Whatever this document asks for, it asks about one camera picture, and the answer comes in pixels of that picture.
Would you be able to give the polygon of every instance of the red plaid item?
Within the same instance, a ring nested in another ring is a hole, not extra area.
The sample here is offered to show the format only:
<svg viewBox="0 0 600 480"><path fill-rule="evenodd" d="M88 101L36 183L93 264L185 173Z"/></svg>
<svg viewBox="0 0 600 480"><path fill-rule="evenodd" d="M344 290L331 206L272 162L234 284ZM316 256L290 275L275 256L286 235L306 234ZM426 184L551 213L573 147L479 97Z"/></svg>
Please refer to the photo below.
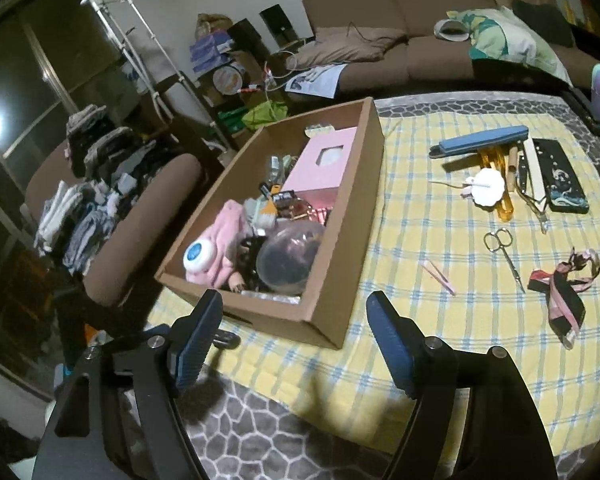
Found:
<svg viewBox="0 0 600 480"><path fill-rule="evenodd" d="M591 262L591 277L567 280L572 270L582 270ZM587 249L577 253L571 248L568 261L560 262L554 272L534 270L529 276L527 288L544 292L549 307L549 325L560 338L567 350L573 348L573 341L584 321L585 308L578 293L587 290L600 274L600 258L596 251Z"/></svg>

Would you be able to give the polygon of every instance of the brown box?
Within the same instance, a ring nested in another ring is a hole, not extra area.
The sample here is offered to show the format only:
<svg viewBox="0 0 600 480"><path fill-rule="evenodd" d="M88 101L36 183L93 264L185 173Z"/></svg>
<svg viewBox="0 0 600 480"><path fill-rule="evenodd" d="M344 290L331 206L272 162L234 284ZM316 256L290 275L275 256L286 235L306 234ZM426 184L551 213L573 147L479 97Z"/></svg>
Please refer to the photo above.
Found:
<svg viewBox="0 0 600 480"><path fill-rule="evenodd" d="M162 262L156 279L191 304L205 287L184 279L187 246L210 225L228 199L258 195L271 155L299 155L311 124L336 129L357 126L335 206L299 304L247 298L221 291L224 312L254 329L300 342L341 348L356 297L368 245L384 137L371 98L298 115L261 128L209 190Z"/></svg>

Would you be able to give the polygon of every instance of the metal bolt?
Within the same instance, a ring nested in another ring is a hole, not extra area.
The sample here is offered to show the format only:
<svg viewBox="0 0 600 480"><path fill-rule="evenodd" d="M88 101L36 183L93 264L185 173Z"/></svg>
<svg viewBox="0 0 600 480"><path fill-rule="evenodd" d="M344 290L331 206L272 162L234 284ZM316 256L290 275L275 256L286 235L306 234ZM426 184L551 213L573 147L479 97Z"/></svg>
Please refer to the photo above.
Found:
<svg viewBox="0 0 600 480"><path fill-rule="evenodd" d="M509 354L502 346L494 346L491 349L491 353L495 355L498 359L504 359Z"/></svg>
<svg viewBox="0 0 600 480"><path fill-rule="evenodd" d="M146 343L149 345L149 348L160 348L160 346L164 345L164 338L161 335L154 335Z"/></svg>
<svg viewBox="0 0 600 480"><path fill-rule="evenodd" d="M87 348L87 354L85 358L88 360L95 359L100 355L100 349L97 346L90 346Z"/></svg>
<svg viewBox="0 0 600 480"><path fill-rule="evenodd" d="M432 350L437 350L442 346L442 339L434 335L429 335L426 338L424 338L424 344Z"/></svg>

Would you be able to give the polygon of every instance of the yellow plaid tablecloth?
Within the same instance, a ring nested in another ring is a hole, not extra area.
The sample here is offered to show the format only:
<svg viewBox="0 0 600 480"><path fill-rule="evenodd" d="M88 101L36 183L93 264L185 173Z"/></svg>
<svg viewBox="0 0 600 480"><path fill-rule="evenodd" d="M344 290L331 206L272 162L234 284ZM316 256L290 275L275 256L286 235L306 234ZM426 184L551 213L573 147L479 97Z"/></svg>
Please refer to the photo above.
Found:
<svg viewBox="0 0 600 480"><path fill-rule="evenodd" d="M591 161L564 125L549 115L439 112L381 121L386 137L383 172L344 347L317 348L223 321L225 329L241 336L242 344L222 354L218 369L318 427L391 452L413 403L394 387L366 322L365 299L379 289L425 335L438 335L453 348L485 352L495 344L504 346L532 394L554 454L595 442L600 437L600 276L582 294L586 318L573 350L567 351L548 325L544 297L523 294L504 257L484 247L485 232L503 225L496 213L462 199L457 189L430 184L448 178L442 166L448 160L430 160L427 153L441 139L512 124L525 124L533 137L560 140L590 211L551 212L551 229L542 235L536 218L513 197L509 254L523 283L534 269L554 269L571 247L593 248L600 255L600 180ZM462 180L476 171L455 170L451 178ZM425 257L442 266L456 297L423 272L418 262ZM149 322L172 323L190 309L165 290ZM443 461L458 452L467 400L467 391L459 391Z"/></svg>

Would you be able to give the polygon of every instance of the speaker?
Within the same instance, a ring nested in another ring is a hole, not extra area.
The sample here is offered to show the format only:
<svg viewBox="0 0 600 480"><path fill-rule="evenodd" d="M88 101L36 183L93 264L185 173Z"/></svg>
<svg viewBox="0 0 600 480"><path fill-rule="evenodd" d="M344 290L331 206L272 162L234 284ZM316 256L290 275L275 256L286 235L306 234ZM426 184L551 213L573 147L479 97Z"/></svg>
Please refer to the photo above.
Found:
<svg viewBox="0 0 600 480"><path fill-rule="evenodd" d="M231 39L235 41L236 50L250 52L260 66L269 57L269 49L262 43L258 31L251 25L249 20L240 20L227 30Z"/></svg>
<svg viewBox="0 0 600 480"><path fill-rule="evenodd" d="M289 18L278 4L261 11L260 17L264 20L279 47L283 47L298 39L298 35L291 26Z"/></svg>

